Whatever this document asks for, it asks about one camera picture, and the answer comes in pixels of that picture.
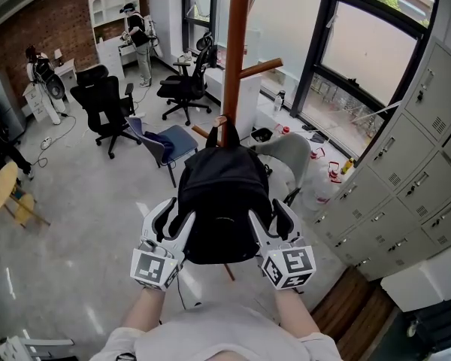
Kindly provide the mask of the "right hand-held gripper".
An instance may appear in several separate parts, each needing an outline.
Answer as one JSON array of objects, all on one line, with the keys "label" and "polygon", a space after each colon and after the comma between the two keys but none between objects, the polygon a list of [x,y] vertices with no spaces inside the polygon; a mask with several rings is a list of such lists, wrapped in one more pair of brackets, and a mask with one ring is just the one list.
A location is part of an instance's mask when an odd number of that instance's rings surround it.
[{"label": "right hand-held gripper", "polygon": [[276,290],[295,289],[304,286],[316,272],[313,249],[306,245],[301,236],[301,222],[297,214],[284,202],[273,199],[274,214],[277,219],[277,235],[289,241],[277,247],[277,239],[272,238],[262,221],[252,209],[248,219],[264,256],[261,269]]}]

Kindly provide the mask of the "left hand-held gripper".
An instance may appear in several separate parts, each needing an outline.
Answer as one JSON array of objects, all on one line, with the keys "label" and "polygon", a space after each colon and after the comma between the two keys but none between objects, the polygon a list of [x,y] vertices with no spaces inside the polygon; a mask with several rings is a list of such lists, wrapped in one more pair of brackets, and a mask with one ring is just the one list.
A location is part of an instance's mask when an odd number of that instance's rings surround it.
[{"label": "left hand-held gripper", "polygon": [[183,267],[183,250],[193,228],[196,213],[189,212],[183,218],[176,234],[166,237],[164,228],[176,202],[176,197],[166,199],[144,218],[141,243],[132,253],[130,277],[145,288],[167,290]]}]

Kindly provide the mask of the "black backpack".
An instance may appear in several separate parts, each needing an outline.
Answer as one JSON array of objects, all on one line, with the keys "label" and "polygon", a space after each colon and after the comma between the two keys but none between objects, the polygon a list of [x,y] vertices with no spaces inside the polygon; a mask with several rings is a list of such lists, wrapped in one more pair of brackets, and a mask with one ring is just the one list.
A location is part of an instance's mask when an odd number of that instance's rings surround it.
[{"label": "black backpack", "polygon": [[217,146],[213,127],[203,150],[185,162],[178,188],[178,215],[169,226],[176,237],[190,212],[195,221],[183,249],[196,265],[244,262],[259,253],[259,240],[249,221],[253,211],[265,228],[277,214],[269,198],[268,176],[257,153],[240,143],[233,122],[224,117],[225,144]]}]

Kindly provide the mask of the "red-brown wooden coat rack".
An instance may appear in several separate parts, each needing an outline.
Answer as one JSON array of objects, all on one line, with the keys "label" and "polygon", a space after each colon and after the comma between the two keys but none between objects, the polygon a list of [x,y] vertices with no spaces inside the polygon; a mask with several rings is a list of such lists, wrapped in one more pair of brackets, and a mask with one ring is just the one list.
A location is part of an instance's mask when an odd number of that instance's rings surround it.
[{"label": "red-brown wooden coat rack", "polygon": [[[226,57],[224,98],[222,101],[224,108],[219,125],[215,126],[218,128],[216,144],[219,147],[224,146],[226,142],[226,131],[224,130],[222,122],[224,117],[228,117],[235,125],[241,80],[245,77],[251,77],[282,64],[280,59],[274,59],[270,62],[264,62],[251,68],[243,67],[245,34],[249,7],[250,0],[232,0],[230,4],[229,33],[227,40],[228,52]],[[284,242],[278,235],[272,235],[269,231],[268,234],[272,238],[277,239],[277,247]]]}]

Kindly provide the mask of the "person's right forearm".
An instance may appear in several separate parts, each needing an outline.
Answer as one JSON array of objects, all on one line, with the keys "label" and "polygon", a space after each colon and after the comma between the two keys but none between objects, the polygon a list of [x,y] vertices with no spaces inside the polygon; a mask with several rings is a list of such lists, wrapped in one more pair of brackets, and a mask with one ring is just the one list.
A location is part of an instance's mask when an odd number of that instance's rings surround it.
[{"label": "person's right forearm", "polygon": [[294,290],[275,290],[274,298],[283,329],[296,338],[320,333],[301,297]]}]

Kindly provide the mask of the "person's left forearm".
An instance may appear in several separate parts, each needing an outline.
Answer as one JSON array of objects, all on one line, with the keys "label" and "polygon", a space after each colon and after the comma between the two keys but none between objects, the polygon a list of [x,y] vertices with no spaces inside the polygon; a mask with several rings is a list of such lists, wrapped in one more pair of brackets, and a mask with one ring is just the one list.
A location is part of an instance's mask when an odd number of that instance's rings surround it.
[{"label": "person's left forearm", "polygon": [[121,327],[149,332],[159,325],[165,292],[143,288],[135,303],[129,309]]}]

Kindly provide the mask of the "large clear jug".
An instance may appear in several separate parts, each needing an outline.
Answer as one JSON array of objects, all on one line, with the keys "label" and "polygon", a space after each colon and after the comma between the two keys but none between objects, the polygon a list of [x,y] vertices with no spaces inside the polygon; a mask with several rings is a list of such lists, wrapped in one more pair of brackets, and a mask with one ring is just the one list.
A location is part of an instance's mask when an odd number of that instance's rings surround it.
[{"label": "large clear jug", "polygon": [[308,182],[304,188],[304,205],[312,211],[317,211],[335,195],[337,189],[337,184],[331,181]]}]

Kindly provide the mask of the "grey shell chair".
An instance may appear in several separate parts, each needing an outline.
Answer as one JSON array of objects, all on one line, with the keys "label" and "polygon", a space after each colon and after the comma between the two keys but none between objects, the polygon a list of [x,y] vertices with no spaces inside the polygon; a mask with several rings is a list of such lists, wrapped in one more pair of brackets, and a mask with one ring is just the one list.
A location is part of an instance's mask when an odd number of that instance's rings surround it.
[{"label": "grey shell chair", "polygon": [[308,140],[298,133],[290,132],[274,140],[253,145],[251,148],[257,154],[278,159],[291,170],[295,179],[295,189],[283,201],[291,206],[300,193],[309,167],[311,147]]}]

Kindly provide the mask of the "blue seat chair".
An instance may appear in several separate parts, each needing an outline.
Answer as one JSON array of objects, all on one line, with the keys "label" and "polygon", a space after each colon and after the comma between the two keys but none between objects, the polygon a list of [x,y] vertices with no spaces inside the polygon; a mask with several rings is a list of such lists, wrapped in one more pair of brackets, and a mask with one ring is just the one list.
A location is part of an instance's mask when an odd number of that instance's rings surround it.
[{"label": "blue seat chair", "polygon": [[126,122],[139,141],[149,150],[159,168],[167,167],[174,188],[177,187],[173,169],[176,161],[189,153],[198,152],[198,142],[181,126],[153,133],[142,129],[141,119],[127,117]]}]

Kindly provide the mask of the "black bin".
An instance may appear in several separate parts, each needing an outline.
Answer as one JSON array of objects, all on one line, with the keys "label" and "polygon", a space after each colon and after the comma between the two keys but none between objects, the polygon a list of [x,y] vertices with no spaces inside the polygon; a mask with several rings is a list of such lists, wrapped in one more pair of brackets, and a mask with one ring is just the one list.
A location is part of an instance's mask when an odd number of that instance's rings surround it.
[{"label": "black bin", "polygon": [[269,128],[253,129],[250,134],[249,145],[252,147],[257,144],[264,144],[272,139],[274,132]]}]

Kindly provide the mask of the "brown wooden bench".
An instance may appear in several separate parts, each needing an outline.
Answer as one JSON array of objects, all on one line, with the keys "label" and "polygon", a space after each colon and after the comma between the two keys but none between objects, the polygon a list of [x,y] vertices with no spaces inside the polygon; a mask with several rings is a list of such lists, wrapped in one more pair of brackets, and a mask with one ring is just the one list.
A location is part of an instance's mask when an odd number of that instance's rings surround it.
[{"label": "brown wooden bench", "polygon": [[331,337],[343,361],[359,361],[386,324],[394,302],[377,282],[347,268],[313,309],[322,333]]}]

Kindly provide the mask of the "person's white shirt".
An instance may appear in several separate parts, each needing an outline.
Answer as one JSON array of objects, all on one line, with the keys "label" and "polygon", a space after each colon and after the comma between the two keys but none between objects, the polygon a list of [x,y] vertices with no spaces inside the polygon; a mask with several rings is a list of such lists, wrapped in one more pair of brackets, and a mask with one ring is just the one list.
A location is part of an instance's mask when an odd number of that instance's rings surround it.
[{"label": "person's white shirt", "polygon": [[332,338],[296,338],[251,308],[207,303],[143,332],[120,327],[90,361],[208,361],[232,352],[248,361],[342,361]]}]

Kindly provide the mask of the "black padded office chair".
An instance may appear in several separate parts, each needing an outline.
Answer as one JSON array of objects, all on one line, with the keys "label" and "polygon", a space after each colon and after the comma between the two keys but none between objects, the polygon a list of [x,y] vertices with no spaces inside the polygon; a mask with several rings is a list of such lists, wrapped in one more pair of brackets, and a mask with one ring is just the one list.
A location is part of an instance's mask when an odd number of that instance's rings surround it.
[{"label": "black padded office chair", "polygon": [[95,140],[101,145],[104,139],[110,139],[108,156],[115,157],[114,145],[119,137],[141,142],[126,130],[127,117],[135,114],[132,93],[134,84],[126,85],[125,96],[120,96],[119,79],[109,75],[105,65],[95,65],[76,73],[77,85],[70,89],[71,96],[87,114],[87,123],[91,131],[98,134]]}]

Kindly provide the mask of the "grey metal lockers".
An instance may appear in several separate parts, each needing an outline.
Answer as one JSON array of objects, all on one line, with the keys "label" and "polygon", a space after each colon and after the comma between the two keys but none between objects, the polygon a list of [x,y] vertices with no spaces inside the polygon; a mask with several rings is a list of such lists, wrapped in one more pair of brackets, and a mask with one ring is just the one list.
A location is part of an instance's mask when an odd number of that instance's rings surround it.
[{"label": "grey metal lockers", "polygon": [[451,246],[451,49],[434,39],[385,130],[313,230],[373,281]]}]

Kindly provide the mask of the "yellow wooden stool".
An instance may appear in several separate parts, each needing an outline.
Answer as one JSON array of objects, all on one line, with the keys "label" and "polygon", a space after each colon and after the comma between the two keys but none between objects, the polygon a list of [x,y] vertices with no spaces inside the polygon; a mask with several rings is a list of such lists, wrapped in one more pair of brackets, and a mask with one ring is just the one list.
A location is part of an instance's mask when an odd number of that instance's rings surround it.
[{"label": "yellow wooden stool", "polygon": [[34,219],[38,223],[44,224],[46,226],[51,226],[51,223],[44,219],[42,216],[34,211],[34,207],[37,204],[31,193],[27,193],[22,187],[16,185],[12,190],[9,198],[16,204],[14,210],[12,210],[7,202],[4,203],[3,207],[5,210],[13,217],[14,221],[18,223],[24,229],[26,224]]}]

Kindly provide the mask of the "black mesh office chair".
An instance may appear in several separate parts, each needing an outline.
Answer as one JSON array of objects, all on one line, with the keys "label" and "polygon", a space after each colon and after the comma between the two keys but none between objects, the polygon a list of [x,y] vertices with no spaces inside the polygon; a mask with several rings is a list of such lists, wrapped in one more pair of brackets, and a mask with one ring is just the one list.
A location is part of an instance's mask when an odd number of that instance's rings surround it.
[{"label": "black mesh office chair", "polygon": [[195,60],[195,69],[191,75],[188,73],[188,67],[191,66],[188,62],[176,62],[175,66],[183,69],[181,75],[169,76],[165,80],[161,80],[160,88],[157,92],[159,98],[167,99],[166,104],[175,103],[176,106],[162,114],[162,119],[167,120],[169,114],[178,110],[183,110],[186,116],[185,126],[191,125],[189,117],[189,108],[205,109],[207,114],[212,110],[208,105],[203,105],[195,102],[204,97],[207,89],[207,84],[204,79],[206,69],[212,64],[210,58],[216,47],[213,44],[213,36],[211,32],[206,32],[196,43],[199,55]]}]

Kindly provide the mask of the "white storage box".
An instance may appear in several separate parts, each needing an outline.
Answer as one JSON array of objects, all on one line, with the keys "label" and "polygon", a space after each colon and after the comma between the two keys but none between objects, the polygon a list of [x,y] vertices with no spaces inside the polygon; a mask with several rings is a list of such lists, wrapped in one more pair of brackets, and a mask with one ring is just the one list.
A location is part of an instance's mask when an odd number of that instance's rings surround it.
[{"label": "white storage box", "polygon": [[451,259],[437,257],[384,277],[380,282],[403,312],[451,300]]}]

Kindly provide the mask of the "round wooden table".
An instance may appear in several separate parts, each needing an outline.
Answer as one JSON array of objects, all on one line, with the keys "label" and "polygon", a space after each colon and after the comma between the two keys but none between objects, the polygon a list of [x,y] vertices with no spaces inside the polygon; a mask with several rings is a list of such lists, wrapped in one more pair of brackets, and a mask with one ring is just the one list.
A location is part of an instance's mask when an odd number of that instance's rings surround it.
[{"label": "round wooden table", "polygon": [[7,163],[0,169],[0,208],[10,198],[17,184],[18,166],[15,162]]}]

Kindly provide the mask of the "white drawer desk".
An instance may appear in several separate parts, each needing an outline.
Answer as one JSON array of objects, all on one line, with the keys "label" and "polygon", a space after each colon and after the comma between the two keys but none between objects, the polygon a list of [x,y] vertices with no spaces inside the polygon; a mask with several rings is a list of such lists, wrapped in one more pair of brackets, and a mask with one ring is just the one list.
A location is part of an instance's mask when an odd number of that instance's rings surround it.
[{"label": "white drawer desk", "polygon": [[70,93],[70,89],[77,85],[74,59],[55,67],[54,74],[55,80],[58,81],[59,93],[63,94],[61,99],[53,99],[43,83],[29,82],[23,92],[23,98],[38,122],[49,117],[53,124],[60,124],[62,114],[68,112],[65,104],[74,101]]}]

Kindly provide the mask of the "white metal stand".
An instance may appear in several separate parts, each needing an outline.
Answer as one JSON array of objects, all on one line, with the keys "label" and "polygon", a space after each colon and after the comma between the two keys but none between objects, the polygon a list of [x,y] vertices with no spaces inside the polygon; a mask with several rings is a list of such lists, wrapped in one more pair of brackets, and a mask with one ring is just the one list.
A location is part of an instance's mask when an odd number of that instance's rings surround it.
[{"label": "white metal stand", "polygon": [[72,339],[32,339],[17,335],[2,339],[1,361],[53,361],[65,358],[66,347],[73,347]]}]

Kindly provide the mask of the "black wheeled case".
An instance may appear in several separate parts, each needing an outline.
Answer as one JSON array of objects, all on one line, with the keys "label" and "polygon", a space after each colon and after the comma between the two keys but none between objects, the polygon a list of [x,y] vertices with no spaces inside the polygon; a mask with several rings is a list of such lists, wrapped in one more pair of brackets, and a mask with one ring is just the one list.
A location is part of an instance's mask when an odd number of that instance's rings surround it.
[{"label": "black wheeled case", "polygon": [[451,299],[404,313],[406,336],[420,346],[419,357],[451,348]]}]

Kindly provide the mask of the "grey metal cabinet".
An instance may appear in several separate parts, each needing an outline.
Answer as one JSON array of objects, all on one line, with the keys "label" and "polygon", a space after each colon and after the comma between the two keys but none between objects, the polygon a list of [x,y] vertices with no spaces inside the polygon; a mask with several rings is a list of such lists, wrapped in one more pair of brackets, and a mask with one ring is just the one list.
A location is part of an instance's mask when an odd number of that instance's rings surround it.
[{"label": "grey metal cabinet", "polygon": [[0,70],[0,119],[8,127],[9,140],[15,142],[26,130],[26,118],[4,69]]}]

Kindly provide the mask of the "white shelf desk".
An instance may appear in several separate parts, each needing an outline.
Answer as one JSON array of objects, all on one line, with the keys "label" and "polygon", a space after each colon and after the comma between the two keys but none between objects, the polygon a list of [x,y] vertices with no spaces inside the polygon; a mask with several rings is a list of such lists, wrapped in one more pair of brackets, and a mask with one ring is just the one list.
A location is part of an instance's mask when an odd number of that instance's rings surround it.
[{"label": "white shelf desk", "polygon": [[89,17],[99,63],[110,75],[124,80],[123,66],[136,62],[135,48],[121,39],[128,30],[127,18],[120,9],[127,3],[140,8],[140,0],[89,0]]}]

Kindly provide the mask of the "black window frame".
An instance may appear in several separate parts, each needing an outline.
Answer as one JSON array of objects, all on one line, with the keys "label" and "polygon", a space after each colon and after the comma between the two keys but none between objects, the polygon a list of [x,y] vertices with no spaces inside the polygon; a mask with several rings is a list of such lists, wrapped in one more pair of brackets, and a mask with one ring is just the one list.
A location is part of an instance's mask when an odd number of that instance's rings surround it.
[{"label": "black window frame", "polygon": [[361,159],[404,97],[439,0],[250,0],[244,66],[279,58],[262,92],[284,93],[305,129]]}]

